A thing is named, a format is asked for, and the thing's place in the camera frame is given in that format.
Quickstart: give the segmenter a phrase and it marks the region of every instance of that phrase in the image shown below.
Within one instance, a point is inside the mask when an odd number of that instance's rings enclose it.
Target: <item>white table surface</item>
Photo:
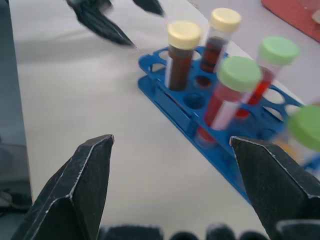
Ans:
[[[138,58],[167,45],[167,20],[208,27],[187,1],[160,2],[166,19],[114,2],[112,19],[138,49],[95,36],[64,1],[10,2],[33,199],[78,145],[113,134],[102,225],[159,225],[166,238],[188,230],[203,239],[217,222],[264,233],[253,208],[137,86]],[[233,42],[228,52],[246,56]]]

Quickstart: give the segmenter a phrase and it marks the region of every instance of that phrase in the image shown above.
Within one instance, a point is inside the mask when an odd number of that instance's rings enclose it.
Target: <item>green cap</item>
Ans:
[[[226,87],[238,92],[251,92],[262,78],[255,61],[243,56],[229,56],[220,65],[217,78]]]
[[[307,105],[289,119],[291,135],[308,149],[320,152],[320,106]]]
[[[274,65],[291,64],[299,55],[299,47],[293,41],[280,37],[268,36],[259,47],[259,55]]]

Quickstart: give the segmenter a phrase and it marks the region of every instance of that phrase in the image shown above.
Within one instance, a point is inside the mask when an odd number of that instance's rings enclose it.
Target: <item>blood sample tube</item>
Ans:
[[[273,142],[298,164],[304,165],[320,152],[320,106],[306,105],[289,119],[287,128]]]
[[[201,38],[201,28],[190,21],[168,24],[169,53],[166,61],[165,86],[182,91],[187,86],[192,56]]]
[[[202,55],[200,68],[207,72],[216,72],[232,34],[239,28],[241,15],[229,8],[216,8],[211,13],[210,30]]]
[[[280,36],[266,37],[258,49],[256,60],[261,67],[263,78],[252,94],[243,99],[243,102],[248,105],[259,103],[275,76],[284,66],[291,64],[298,54],[299,47],[293,41]],[[244,109],[239,109],[236,113],[237,118],[247,118],[249,115],[250,113]]]
[[[252,92],[261,80],[262,72],[254,60],[230,56],[220,65],[217,78],[204,122],[219,131],[227,128],[241,105],[242,98]],[[215,143],[214,138],[202,127],[198,128],[195,140],[203,148],[210,148]]]

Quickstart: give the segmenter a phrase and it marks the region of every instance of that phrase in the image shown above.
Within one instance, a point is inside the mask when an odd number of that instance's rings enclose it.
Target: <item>red liquid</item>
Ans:
[[[224,54],[223,49],[227,43],[225,39],[216,36],[207,40],[200,64],[203,71],[213,73],[220,54]]]
[[[274,74],[269,71],[268,69],[261,67],[261,70],[263,72],[263,79],[259,83],[259,85],[256,87],[254,93],[250,97],[249,101],[247,102],[248,105],[256,105],[259,103],[259,101],[262,99],[265,91],[270,87],[271,83],[273,82],[275,76]],[[250,112],[244,109],[240,109],[236,113],[237,118],[247,118],[249,116]]]
[[[201,89],[207,89],[211,85],[211,81],[206,76],[198,76],[195,80],[197,86]]]
[[[192,62],[192,52],[193,50],[170,47],[169,57],[172,58],[170,90],[182,91],[186,88]]]
[[[234,91],[224,86],[223,84],[218,83],[210,99],[206,113],[204,115],[205,124],[207,124],[208,126],[212,125],[215,118],[218,116],[218,112],[224,101],[237,103],[241,100],[241,98],[241,92]],[[207,131],[204,128],[199,127],[197,132],[207,142],[215,142],[215,139],[209,133],[207,133]]]

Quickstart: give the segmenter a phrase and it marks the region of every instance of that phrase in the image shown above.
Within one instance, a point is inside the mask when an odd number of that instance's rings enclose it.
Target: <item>blue test tube rack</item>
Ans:
[[[165,86],[166,60],[160,57],[163,52],[167,51],[166,47],[139,59],[139,66],[146,73],[146,76],[138,80],[139,88],[223,177],[249,201],[233,150],[229,144],[230,137],[243,136],[270,141],[287,125],[289,116],[286,112],[286,106],[300,107],[301,104],[272,85],[270,89],[282,95],[283,103],[276,104],[263,98],[255,106],[243,104],[241,108],[250,112],[250,116],[246,120],[235,118],[226,130],[213,130],[205,124],[204,115],[218,81],[216,74],[202,71],[199,67],[200,59],[193,60],[186,89],[183,91],[169,90]],[[202,56],[204,47],[198,46],[195,51]],[[162,65],[162,67],[155,69],[156,65]],[[197,77],[210,79],[210,86],[206,89],[199,87],[196,83]],[[270,110],[276,111],[282,119],[272,114]],[[204,128],[216,140],[217,144],[213,148],[202,148],[196,143],[195,136],[198,127]]]

